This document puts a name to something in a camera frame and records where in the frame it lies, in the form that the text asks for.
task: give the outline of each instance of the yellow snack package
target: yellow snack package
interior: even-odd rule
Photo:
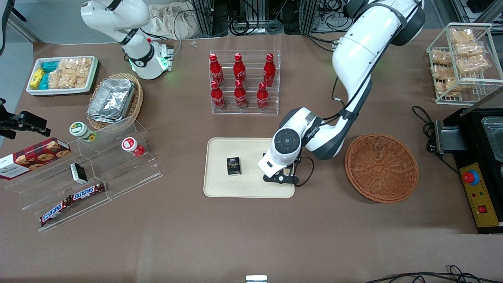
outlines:
[[[45,72],[42,68],[38,68],[35,73],[33,74],[32,79],[30,80],[29,86],[32,89],[38,89],[38,86],[40,85],[40,81],[42,80],[42,77],[44,77]]]

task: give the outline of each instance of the yellow control panel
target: yellow control panel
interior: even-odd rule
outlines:
[[[466,196],[478,227],[495,227],[499,225],[496,212],[487,193],[484,179],[478,163],[459,169]]]

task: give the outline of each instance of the emergency stop button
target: emergency stop button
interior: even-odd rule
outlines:
[[[478,182],[480,181],[480,177],[475,170],[469,170],[468,172],[465,172],[462,178],[463,182],[468,183],[472,186],[478,184]]]
[[[485,205],[481,205],[478,207],[478,213],[486,213],[487,212],[487,208],[485,207]]]

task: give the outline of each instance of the black box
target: black box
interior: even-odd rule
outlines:
[[[241,175],[241,165],[239,164],[239,157],[227,158],[227,175]]]
[[[84,185],[88,182],[88,177],[86,176],[86,171],[84,167],[80,166],[77,163],[70,164],[71,175],[73,180],[81,185]]]

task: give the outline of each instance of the teal snack package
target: teal snack package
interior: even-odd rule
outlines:
[[[44,70],[44,72],[50,73],[50,72],[56,70],[56,68],[58,68],[58,64],[59,64],[58,61],[44,62],[42,64],[42,69]]]
[[[49,74],[45,74],[40,81],[40,85],[38,86],[39,90],[48,90],[49,89]]]

